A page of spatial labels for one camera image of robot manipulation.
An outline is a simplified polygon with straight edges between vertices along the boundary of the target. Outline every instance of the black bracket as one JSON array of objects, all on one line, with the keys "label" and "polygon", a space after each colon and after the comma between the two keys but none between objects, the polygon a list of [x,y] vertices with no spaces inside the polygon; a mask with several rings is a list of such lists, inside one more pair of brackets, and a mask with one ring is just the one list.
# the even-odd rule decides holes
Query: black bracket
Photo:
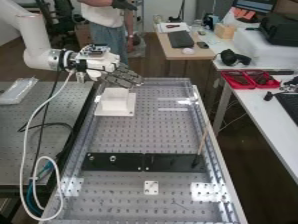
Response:
[{"label": "black bracket", "polygon": [[84,171],[206,172],[203,157],[195,154],[88,153],[81,168]]}]

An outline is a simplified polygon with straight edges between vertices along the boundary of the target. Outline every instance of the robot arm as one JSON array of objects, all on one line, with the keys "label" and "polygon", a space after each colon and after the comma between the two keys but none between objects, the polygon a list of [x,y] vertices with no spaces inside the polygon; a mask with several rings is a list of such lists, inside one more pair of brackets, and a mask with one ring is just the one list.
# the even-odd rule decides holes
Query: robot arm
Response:
[{"label": "robot arm", "polygon": [[0,18],[20,30],[24,43],[24,61],[28,67],[44,70],[76,70],[78,81],[88,74],[92,80],[98,78],[124,88],[142,84],[142,77],[120,63],[118,55],[102,45],[88,45],[78,53],[52,49],[40,14],[28,12],[12,0],[0,0]]}]

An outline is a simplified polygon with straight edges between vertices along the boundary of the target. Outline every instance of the person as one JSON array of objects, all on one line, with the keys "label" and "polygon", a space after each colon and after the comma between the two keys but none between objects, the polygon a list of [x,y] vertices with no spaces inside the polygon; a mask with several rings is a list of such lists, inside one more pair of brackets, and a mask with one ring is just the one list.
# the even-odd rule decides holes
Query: person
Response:
[{"label": "person", "polygon": [[133,51],[133,10],[126,0],[77,0],[82,17],[90,22],[90,37],[94,44],[106,44],[110,53],[120,55],[127,65],[127,53]]}]

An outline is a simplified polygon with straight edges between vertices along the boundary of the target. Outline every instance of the red container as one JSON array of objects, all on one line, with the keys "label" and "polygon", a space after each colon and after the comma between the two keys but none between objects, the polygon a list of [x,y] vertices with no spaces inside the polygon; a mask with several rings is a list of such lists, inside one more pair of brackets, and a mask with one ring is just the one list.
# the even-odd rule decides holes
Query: red container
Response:
[{"label": "red container", "polygon": [[233,89],[254,89],[255,83],[247,77],[245,72],[233,70],[233,71],[222,71],[222,77],[225,78],[226,82],[230,84]]},{"label": "red container", "polygon": [[275,89],[280,86],[280,83],[262,70],[246,70],[245,74],[259,89]]}]

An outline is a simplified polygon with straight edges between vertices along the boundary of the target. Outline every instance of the red tray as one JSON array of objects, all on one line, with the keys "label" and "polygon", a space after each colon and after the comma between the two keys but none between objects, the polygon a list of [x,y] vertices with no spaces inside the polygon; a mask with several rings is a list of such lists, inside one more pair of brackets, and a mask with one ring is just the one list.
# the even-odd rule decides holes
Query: red tray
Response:
[{"label": "red tray", "polygon": [[[255,87],[259,89],[275,89],[279,88],[280,86],[280,83],[269,75],[267,72],[262,70],[246,70],[245,74],[249,77],[249,79],[254,82]],[[251,78],[251,75],[259,75],[261,77],[263,77],[267,80],[266,84],[257,83],[255,80]]]},{"label": "red tray", "polygon": [[[234,89],[254,89],[255,88],[255,83],[247,77],[245,72],[238,71],[238,70],[222,71],[221,75],[225,78],[226,82],[230,84],[231,88],[234,88]],[[235,76],[242,77],[242,80],[246,81],[247,83],[243,84],[238,80],[235,80]]]}]

